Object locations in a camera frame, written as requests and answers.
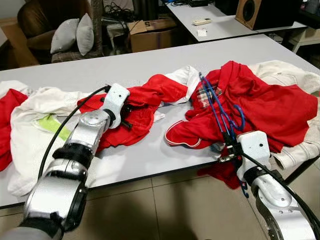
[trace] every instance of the red fabric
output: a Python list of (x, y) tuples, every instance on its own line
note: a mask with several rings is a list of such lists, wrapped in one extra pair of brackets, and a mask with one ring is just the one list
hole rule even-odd
[[(162, 74), (152, 76), (143, 86), (128, 88), (130, 96), (127, 103), (133, 106), (132, 111), (125, 118), (133, 125), (132, 129), (120, 125), (109, 129), (101, 138), (98, 151), (110, 146), (129, 146), (143, 139), (152, 127), (154, 114), (161, 102), (171, 103), (178, 101), (187, 94), (188, 88), (175, 82)], [(96, 95), (80, 108), (82, 113), (99, 109), (103, 103), (101, 97)]]
[(0, 171), (12, 161), (10, 152), (10, 118), (15, 107), (20, 106), (28, 97), (19, 91), (9, 89), (0, 99)]
[(240, 186), (236, 168), (230, 161), (224, 163), (217, 162), (210, 167), (202, 168), (198, 170), (197, 175), (210, 175), (223, 181), (231, 189), (237, 189)]
[[(233, 107), (237, 104), (245, 116), (243, 132), (265, 132), (272, 152), (279, 153), (284, 145), (293, 147), (303, 142), (309, 128), (307, 121), (317, 115), (315, 96), (297, 85), (268, 85), (246, 65), (229, 61), (221, 69), (211, 71), (206, 78), (222, 91), (219, 100), (231, 119), (241, 124), (241, 116)], [(193, 148), (202, 149), (224, 141), (211, 108), (204, 107), (199, 101), (198, 89), (201, 87), (199, 83), (191, 96), (193, 110), (185, 114), (188, 121), (181, 121), (167, 131), (165, 137), (170, 145), (198, 143)], [(218, 104), (213, 105), (220, 115)]]

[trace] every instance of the white desk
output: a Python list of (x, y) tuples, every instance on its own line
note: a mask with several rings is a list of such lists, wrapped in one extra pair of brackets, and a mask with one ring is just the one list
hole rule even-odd
[[(213, 4), (208, 6), (190, 7), (189, 5), (172, 6), (167, 5), (176, 18), (186, 27), (198, 42), (207, 42), (236, 38), (241, 36), (256, 35), (279, 30), (306, 28), (305, 25), (295, 22), (293, 26), (278, 27), (261, 30), (250, 30), (235, 19), (234, 15), (227, 16)], [(210, 18), (212, 22), (205, 25), (194, 26), (193, 20)], [(207, 36), (198, 36), (197, 30), (205, 28)]]
[[(19, 80), (34, 89), (54, 86), (64, 91), (88, 92), (112, 83), (125, 87), (139, 86), (154, 74), (170, 73), (185, 65), (191, 65), (207, 74), (229, 60), (247, 65), (281, 60), (320, 74), (319, 69), (267, 36), (254, 35), (0, 71), (0, 81)], [(160, 108), (160, 112), (166, 113), (166, 118), (156, 122), (142, 141), (132, 146), (105, 149), (100, 155), (102, 160), (92, 162), (90, 167), (90, 173), (96, 178), (92, 187), (119, 184), (214, 161), (209, 148), (195, 150), (182, 146), (170, 147), (164, 142), (165, 130), (172, 123), (183, 119), (186, 109), (188, 103)], [(0, 207), (24, 201), (24, 198), (16, 198), (7, 192), (13, 170), (11, 164), (0, 172)]]

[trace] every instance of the silver robot arm segment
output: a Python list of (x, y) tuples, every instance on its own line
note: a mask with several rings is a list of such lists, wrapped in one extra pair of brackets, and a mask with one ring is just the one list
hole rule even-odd
[(121, 123), (120, 112), (130, 92), (115, 83), (101, 109), (84, 113), (43, 177), (30, 192), (19, 227), (1, 240), (59, 240), (79, 226), (86, 205), (85, 182), (102, 134)]
[[(243, 152), (270, 169), (267, 135), (253, 131), (237, 137)], [(297, 201), (272, 176), (247, 158), (237, 170), (251, 186), (256, 207), (267, 223), (271, 240), (315, 240), (315, 234)]]

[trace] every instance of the wooden speaker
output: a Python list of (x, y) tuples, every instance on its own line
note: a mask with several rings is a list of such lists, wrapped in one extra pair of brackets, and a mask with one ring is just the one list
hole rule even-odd
[(251, 30), (292, 26), (302, 0), (239, 0), (235, 19)]

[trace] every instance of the gray pillow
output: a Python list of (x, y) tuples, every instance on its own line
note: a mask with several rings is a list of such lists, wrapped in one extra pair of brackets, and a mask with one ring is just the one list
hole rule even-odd
[(79, 18), (68, 19), (60, 24), (51, 42), (51, 54), (63, 52), (72, 47), (76, 41)]
[(82, 56), (86, 55), (92, 49), (94, 41), (94, 26), (90, 16), (86, 13), (81, 18), (78, 28), (76, 29), (76, 42)]

